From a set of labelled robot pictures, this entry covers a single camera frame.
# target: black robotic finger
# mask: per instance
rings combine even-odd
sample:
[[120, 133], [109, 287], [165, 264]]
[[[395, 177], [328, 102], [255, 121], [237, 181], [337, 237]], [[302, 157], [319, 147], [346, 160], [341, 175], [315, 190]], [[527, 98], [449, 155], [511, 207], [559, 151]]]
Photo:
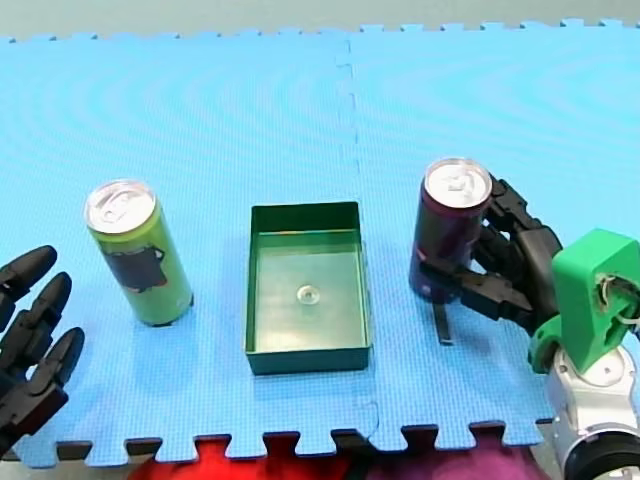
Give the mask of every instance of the black robotic finger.
[[19, 256], [0, 268], [0, 293], [17, 302], [51, 270], [57, 258], [58, 253], [49, 245]]
[[38, 395], [51, 383], [63, 387], [76, 368], [83, 346], [84, 332], [81, 328], [72, 328], [60, 337], [33, 372], [27, 384], [29, 393]]
[[31, 310], [22, 310], [0, 341], [0, 369], [24, 378], [51, 346], [51, 334], [60, 321], [71, 293], [71, 278], [57, 274], [34, 300]]
[[514, 265], [509, 240], [493, 225], [485, 225], [480, 231], [480, 238], [473, 246], [473, 258], [487, 272], [500, 272], [511, 281], [507, 274], [511, 270], [521, 270], [521, 262]]
[[463, 305], [497, 320], [512, 320], [526, 329], [533, 315], [527, 297], [511, 282], [495, 274], [480, 274], [439, 258], [426, 258], [421, 272], [434, 283], [460, 295]]

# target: interlocking foam tile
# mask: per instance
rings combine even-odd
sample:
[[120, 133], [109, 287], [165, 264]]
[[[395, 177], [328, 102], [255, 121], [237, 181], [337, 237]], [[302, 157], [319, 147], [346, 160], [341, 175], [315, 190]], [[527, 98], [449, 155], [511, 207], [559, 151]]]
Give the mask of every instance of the interlocking foam tile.
[[[55, 245], [75, 285], [60, 331], [87, 333], [71, 401], [19, 456], [47, 467], [56, 442], [91, 442], [88, 464], [118, 465], [127, 440], [160, 438], [159, 460], [183, 461], [194, 438], [230, 435], [228, 455], [247, 457], [270, 432], [299, 432], [299, 454], [322, 454], [345, 429], [395, 450], [402, 427], [424, 425], [462, 448], [487, 421], [506, 425], [506, 443], [538, 441], [551, 412], [526, 336], [453, 306], [455, 346], [441, 347], [410, 294], [418, 184], [432, 159], [470, 155], [565, 243], [595, 225], [640, 237], [640, 30], [607, 25], [0, 44], [0, 258]], [[133, 319], [83, 226], [89, 190], [123, 176], [163, 200], [196, 291], [166, 329]], [[353, 198], [371, 367], [254, 378], [242, 351], [250, 207]]]
[[[282, 431], [317, 454], [334, 429], [369, 435], [369, 372], [254, 378], [243, 351], [251, 206], [355, 198], [345, 34], [92, 37], [0, 46], [0, 258], [55, 245], [74, 279], [59, 330], [87, 337], [71, 401], [18, 455], [52, 466], [55, 442], [83, 441], [88, 464], [118, 465], [126, 440], [161, 438], [180, 461], [231, 435], [246, 457]], [[85, 229], [85, 196], [117, 177], [164, 203], [196, 298], [172, 327], [134, 320]]]
[[429, 162], [482, 162], [565, 244], [595, 226], [640, 238], [640, 30], [564, 25], [351, 38], [380, 449], [404, 447], [400, 429], [413, 425], [438, 425], [441, 448], [471, 446], [468, 425], [492, 421], [506, 425], [505, 443], [532, 443], [534, 420], [550, 416], [524, 332], [454, 305], [455, 346], [440, 347], [407, 288]]

